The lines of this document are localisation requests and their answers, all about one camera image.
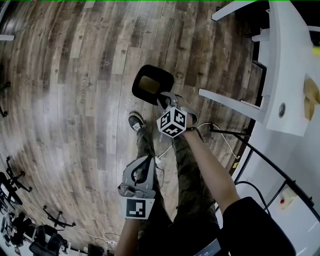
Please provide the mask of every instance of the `brown paper object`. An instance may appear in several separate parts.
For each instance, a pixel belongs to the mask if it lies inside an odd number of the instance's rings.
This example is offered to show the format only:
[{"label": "brown paper object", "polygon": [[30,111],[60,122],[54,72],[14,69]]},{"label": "brown paper object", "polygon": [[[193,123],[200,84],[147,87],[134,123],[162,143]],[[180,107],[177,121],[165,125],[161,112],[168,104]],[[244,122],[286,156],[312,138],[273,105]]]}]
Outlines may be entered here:
[{"label": "brown paper object", "polygon": [[305,94],[304,116],[310,121],[315,113],[315,105],[320,104],[319,88],[311,78],[308,78],[304,81],[303,92]]}]

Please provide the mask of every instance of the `black sneaker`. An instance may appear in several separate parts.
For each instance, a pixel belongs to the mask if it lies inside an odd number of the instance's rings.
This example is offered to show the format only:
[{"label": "black sneaker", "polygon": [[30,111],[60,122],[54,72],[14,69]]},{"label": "black sneaker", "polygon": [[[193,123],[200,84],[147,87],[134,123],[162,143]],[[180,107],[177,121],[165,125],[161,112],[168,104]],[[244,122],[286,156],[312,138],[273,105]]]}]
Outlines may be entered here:
[{"label": "black sneaker", "polygon": [[137,133],[144,126],[144,120],[142,119],[141,115],[136,112],[131,112],[129,114],[128,121],[135,133]]}]

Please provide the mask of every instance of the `forearm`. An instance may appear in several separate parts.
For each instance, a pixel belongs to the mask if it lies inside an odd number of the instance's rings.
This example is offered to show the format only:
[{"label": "forearm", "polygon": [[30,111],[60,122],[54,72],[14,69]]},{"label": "forearm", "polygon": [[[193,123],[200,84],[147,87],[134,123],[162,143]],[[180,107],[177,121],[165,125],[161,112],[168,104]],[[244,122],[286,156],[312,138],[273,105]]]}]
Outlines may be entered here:
[{"label": "forearm", "polygon": [[183,133],[193,152],[202,177],[221,212],[239,200],[236,186],[227,170],[221,165],[210,149],[200,139],[197,131]]},{"label": "forearm", "polygon": [[118,245],[115,250],[115,256],[135,256],[138,248],[138,219],[127,218],[125,220]]}]

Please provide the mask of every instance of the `t-shirt sleeve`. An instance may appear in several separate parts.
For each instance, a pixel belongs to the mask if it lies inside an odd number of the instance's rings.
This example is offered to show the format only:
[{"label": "t-shirt sleeve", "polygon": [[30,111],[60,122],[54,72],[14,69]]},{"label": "t-shirt sleeve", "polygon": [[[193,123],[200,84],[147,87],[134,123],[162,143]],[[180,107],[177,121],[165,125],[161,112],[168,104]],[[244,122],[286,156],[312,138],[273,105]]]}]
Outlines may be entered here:
[{"label": "t-shirt sleeve", "polygon": [[223,213],[223,243],[234,255],[296,255],[277,223],[254,201],[245,197]]}]

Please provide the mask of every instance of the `hand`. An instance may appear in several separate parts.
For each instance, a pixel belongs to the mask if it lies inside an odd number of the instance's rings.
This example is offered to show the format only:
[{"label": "hand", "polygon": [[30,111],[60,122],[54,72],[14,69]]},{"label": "hand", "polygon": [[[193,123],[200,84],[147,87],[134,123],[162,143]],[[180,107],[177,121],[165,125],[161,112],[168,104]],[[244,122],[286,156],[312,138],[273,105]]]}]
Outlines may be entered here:
[{"label": "hand", "polygon": [[[190,105],[182,98],[177,96],[176,97],[179,103],[179,107],[185,107],[191,109]],[[192,115],[188,113],[186,116],[186,127],[190,128],[193,127]]]}]

